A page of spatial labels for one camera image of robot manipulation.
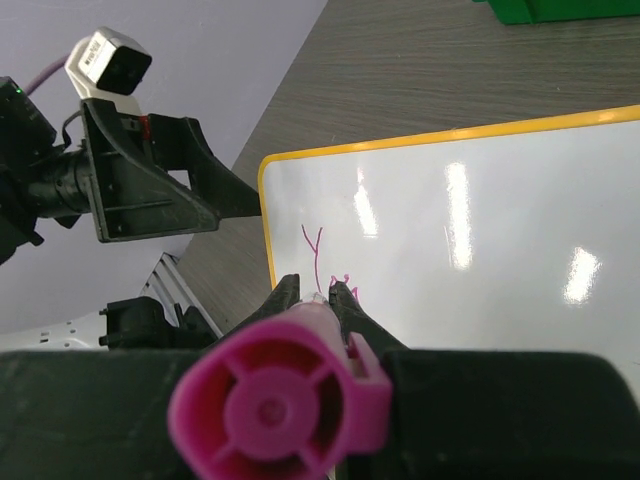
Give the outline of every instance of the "black cable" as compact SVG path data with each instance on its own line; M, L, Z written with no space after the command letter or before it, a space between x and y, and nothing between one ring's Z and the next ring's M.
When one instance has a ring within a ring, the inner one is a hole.
M71 137L67 133L67 127L71 122L80 116L80 110L74 112L69 118L67 118L62 124L62 141L64 142L64 149L66 150L71 146Z

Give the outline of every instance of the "pink drawing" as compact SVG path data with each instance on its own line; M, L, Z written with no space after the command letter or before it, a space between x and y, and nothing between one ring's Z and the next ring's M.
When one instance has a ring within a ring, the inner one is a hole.
M307 230L304 228L304 225L301 225L301 227L302 227L302 234L304 235L304 239L307 241L307 244L309 245L309 247L311 248L311 251L313 252L313 272L316 278L316 288L318 289L318 292L322 294L322 287L320 286L320 278L318 275L318 256L320 254L320 240L322 239L323 227L320 227L320 230L318 230L318 236L316 237L315 244L311 241L311 239L309 238L309 235L307 235ZM351 277L349 276L349 274L345 273L344 283L348 285L350 279ZM334 286L337 281L338 281L338 278L335 275L331 275L329 288ZM358 287L353 287L351 289L351 293L353 294L354 297L356 297L356 300L360 301L360 299L358 298Z
M349 285L349 280L351 279L351 277L349 276L348 273L344 274L344 283L346 283L347 285ZM331 283L329 283L329 288L333 287L336 282L338 281L338 279L336 278L335 275L331 275ZM360 301L360 299L358 298L358 287L353 287L351 289L351 293L353 294L354 297L356 297L356 300Z
M322 293L322 288L320 288L320 280L318 279L318 251L320 249L320 238L322 238L322 227L318 230L318 238L316 239L316 245L313 246L311 243L311 239L309 235L307 235L307 231L304 229L304 225L302 225L302 234L304 235L304 239L307 241L311 250L313 251L313 271L316 275L316 287L318 288L318 292Z

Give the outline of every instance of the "yellow whiteboard frame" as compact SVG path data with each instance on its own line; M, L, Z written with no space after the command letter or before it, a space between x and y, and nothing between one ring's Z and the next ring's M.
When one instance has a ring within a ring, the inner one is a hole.
M575 113L557 117L536 118L519 122L499 123L482 127L463 128L445 132L422 133L407 137L386 138L370 142L350 143L346 145L334 145L331 147L312 148L295 152L278 153L269 155L260 164L258 171L258 192L260 194L260 207L262 208L262 224L264 227L264 239L267 247L267 261L269 262L269 275L271 288L277 285L273 252L271 251L271 233L269 231L269 215L264 195L264 172L273 162L283 160L296 160L300 158L335 155L338 153L364 152L367 150L381 150L384 148L408 147L412 145L426 145L429 143L452 142L455 140L469 140L474 138L499 137L503 135L516 135L519 133L544 132L548 130L562 130L566 128L590 127L605 125L608 123L622 123L640 120L640 105L630 107L612 108L609 110L597 110L594 112Z

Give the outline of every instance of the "camera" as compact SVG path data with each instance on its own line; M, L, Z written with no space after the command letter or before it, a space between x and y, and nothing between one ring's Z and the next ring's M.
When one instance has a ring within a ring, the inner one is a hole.
M78 70L99 90L131 95L151 65L151 55L135 40L107 27L93 34Z

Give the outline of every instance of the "whiteboard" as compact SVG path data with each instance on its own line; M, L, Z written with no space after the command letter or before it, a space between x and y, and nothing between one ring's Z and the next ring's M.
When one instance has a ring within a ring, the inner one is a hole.
M589 115L267 158L272 282L346 275L409 347L599 354L640 398L640 108Z

